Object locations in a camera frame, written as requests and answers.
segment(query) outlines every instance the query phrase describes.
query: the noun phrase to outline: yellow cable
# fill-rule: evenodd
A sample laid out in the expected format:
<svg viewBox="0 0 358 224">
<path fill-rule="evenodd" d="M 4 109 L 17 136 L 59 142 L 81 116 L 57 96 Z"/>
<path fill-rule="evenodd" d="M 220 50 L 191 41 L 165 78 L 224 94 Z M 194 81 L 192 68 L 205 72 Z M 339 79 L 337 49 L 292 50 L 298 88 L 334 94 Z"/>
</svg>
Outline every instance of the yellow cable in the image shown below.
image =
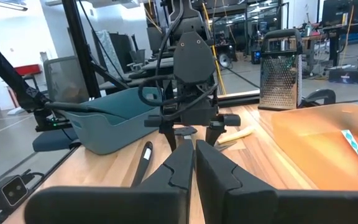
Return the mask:
<svg viewBox="0 0 358 224">
<path fill-rule="evenodd" d="M 209 25 L 209 16 L 208 16 L 208 12 L 206 10 L 205 4 L 203 3 L 203 9 L 204 9 L 204 14 L 205 14 L 205 18 L 206 18 L 206 22 L 208 23 L 208 29 L 211 30 L 211 26 Z M 216 51 L 215 51 L 215 45 L 212 45 L 212 53 L 215 57 L 215 67 L 216 67 L 216 73 L 218 74 L 218 80 L 219 80 L 219 84 L 222 87 L 222 92 L 223 94 L 226 94 L 226 89 L 224 87 L 224 83 L 223 83 L 223 79 L 222 79 L 222 75 L 221 75 L 221 68 L 219 66 L 218 63 L 218 58 L 216 56 Z"/>
<path fill-rule="evenodd" d="M 152 10 L 152 1 L 149 0 L 149 9 L 150 9 L 150 14 L 153 14 L 153 10 Z"/>
<path fill-rule="evenodd" d="M 222 0 L 222 5 L 223 5 L 224 16 L 225 16 L 225 18 L 226 18 L 226 23 L 227 23 L 227 13 L 226 13 L 226 8 L 224 7 L 224 0 Z M 230 34 L 231 34 L 231 37 L 233 38 L 234 44 L 237 46 L 236 39 L 234 38 L 234 35 L 233 35 L 233 33 L 231 32 L 230 26 L 228 26 L 228 28 L 229 28 L 229 32 L 230 32 Z"/>
<path fill-rule="evenodd" d="M 346 49 L 347 49 L 347 41 L 349 40 L 349 33 L 351 31 L 351 25 L 352 25 L 352 20 L 353 20 L 353 11 L 354 11 L 354 6 L 352 6 L 352 12 L 351 12 L 351 18 L 349 19 L 349 25 L 347 27 L 347 34 L 346 34 L 346 42 L 345 42 L 345 48 L 344 48 L 344 51 L 343 51 L 343 58 L 341 60 L 341 64 L 340 66 L 343 65 L 343 60 L 345 59 L 345 55 L 346 55 Z"/>
<path fill-rule="evenodd" d="M 155 28 L 158 29 L 158 31 L 160 31 L 160 33 L 162 33 L 161 28 L 159 28 L 159 26 L 151 19 L 149 12 L 147 12 L 146 9 L 144 9 L 144 10 L 146 11 L 146 18 L 155 26 Z"/>
</svg>

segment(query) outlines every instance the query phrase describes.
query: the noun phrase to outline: metal pole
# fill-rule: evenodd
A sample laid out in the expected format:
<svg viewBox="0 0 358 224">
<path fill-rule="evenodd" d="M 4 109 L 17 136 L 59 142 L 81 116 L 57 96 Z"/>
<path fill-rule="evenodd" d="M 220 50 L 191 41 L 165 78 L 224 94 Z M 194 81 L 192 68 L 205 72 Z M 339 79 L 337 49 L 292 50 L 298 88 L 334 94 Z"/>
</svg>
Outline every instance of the metal pole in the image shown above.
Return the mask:
<svg viewBox="0 0 358 224">
<path fill-rule="evenodd" d="M 101 97 L 99 84 L 91 63 L 91 54 L 86 43 L 85 33 L 81 24 L 80 13 L 78 12 L 76 0 L 62 1 L 67 17 L 68 26 L 73 36 L 74 48 L 80 63 L 82 75 L 89 97 Z"/>
</svg>

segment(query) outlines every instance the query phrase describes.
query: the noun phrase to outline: red object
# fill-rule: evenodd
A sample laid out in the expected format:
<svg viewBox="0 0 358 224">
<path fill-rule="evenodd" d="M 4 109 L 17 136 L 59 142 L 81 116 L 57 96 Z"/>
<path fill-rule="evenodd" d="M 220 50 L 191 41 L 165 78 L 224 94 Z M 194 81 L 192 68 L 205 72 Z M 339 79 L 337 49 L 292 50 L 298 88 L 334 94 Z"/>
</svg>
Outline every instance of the red object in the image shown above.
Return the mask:
<svg viewBox="0 0 358 224">
<path fill-rule="evenodd" d="M 16 67 L 15 70 L 18 72 L 19 75 L 22 76 L 35 75 L 41 73 L 41 68 L 38 64 Z"/>
</svg>

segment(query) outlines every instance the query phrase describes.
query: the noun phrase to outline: teal plastic basket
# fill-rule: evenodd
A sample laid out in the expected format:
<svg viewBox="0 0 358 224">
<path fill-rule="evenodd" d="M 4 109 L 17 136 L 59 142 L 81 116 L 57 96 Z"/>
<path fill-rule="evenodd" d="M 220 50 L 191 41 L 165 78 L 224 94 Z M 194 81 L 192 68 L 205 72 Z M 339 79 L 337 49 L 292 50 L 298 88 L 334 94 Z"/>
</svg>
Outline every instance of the teal plastic basket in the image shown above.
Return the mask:
<svg viewBox="0 0 358 224">
<path fill-rule="evenodd" d="M 143 92 L 145 96 L 158 96 L 157 89 L 153 87 L 145 87 Z M 95 154 L 116 152 L 158 129 L 144 126 L 144 120 L 149 115 L 158 114 L 159 109 L 141 102 L 137 88 L 123 90 L 83 104 L 117 115 L 65 112 L 82 145 Z"/>
</svg>

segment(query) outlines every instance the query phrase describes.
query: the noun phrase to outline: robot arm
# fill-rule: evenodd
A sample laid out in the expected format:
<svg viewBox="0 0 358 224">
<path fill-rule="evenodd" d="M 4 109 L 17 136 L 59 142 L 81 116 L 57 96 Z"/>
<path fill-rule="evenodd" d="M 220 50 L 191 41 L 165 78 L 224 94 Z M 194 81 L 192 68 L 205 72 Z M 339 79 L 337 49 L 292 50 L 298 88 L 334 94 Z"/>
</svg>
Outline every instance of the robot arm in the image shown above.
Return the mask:
<svg viewBox="0 0 358 224">
<path fill-rule="evenodd" d="M 0 77 L 15 91 L 20 106 L 28 112 L 42 110 L 49 102 L 41 92 L 29 86 L 0 52 Z"/>
</svg>

